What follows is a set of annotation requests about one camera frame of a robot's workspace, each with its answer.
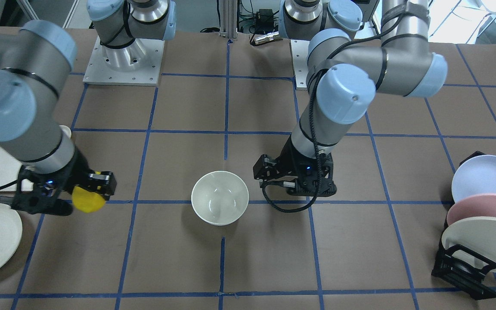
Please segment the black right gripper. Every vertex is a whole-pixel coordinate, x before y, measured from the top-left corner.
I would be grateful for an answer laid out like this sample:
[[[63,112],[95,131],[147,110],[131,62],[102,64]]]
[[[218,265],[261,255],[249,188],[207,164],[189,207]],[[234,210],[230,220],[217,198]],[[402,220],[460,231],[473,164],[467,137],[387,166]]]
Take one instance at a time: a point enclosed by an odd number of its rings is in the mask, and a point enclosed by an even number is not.
[[[21,167],[18,183],[23,180],[33,183],[30,192],[23,192],[17,185],[11,200],[11,208],[28,214],[51,214],[69,216],[73,212],[71,203],[59,198],[62,192],[73,194],[75,189],[97,193],[108,202],[115,194],[118,181],[112,171],[93,171],[88,167],[85,156],[74,149],[74,154],[62,169],[49,173],[36,173]]]

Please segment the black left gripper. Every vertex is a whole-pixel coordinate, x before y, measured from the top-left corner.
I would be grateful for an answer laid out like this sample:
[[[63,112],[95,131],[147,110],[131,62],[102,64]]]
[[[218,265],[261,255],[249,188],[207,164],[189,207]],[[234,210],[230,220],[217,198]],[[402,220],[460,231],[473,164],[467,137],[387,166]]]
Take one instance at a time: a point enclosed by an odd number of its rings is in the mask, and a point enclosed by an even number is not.
[[[321,155],[320,159],[319,167],[317,159],[302,155],[289,137],[277,159],[269,156],[259,157],[253,167],[253,176],[259,181],[294,177],[294,187],[287,189],[287,193],[293,196],[314,196],[318,182],[321,181],[317,196],[333,196],[337,192],[337,186],[332,178],[332,155]]]

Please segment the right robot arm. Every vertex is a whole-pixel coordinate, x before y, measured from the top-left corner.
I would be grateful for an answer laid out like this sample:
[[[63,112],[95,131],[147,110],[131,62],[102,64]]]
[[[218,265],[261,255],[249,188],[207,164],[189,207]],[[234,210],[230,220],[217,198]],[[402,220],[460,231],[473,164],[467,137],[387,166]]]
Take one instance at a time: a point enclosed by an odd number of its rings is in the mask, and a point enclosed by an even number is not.
[[[0,33],[0,148],[21,163],[0,203],[29,214],[100,210],[114,195],[112,171],[95,171],[53,118],[77,55],[74,39],[45,20]]]

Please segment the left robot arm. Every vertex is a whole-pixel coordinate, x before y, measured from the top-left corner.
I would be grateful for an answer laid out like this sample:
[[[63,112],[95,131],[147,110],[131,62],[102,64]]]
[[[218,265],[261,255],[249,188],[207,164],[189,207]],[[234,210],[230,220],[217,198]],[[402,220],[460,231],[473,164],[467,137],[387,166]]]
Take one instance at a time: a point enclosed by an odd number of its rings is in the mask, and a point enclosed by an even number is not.
[[[306,86],[310,102],[280,156],[262,155],[254,178],[265,191],[280,186],[295,196],[336,193],[331,152],[367,112],[377,93],[431,97],[448,65],[429,50],[427,0],[384,0],[380,45],[355,39],[363,13],[351,0],[283,0],[279,35],[309,41]]]

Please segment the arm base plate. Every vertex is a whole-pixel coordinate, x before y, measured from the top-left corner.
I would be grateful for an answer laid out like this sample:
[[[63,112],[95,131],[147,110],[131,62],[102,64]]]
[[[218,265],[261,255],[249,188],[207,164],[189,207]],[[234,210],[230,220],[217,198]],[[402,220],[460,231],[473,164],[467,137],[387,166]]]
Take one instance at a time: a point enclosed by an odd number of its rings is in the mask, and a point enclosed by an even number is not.
[[[95,41],[83,82],[99,86],[158,85],[165,41],[136,39],[123,49],[110,49]]]
[[[309,52],[308,40],[291,40],[291,57],[294,71],[294,83],[297,90],[307,90],[307,57]]]

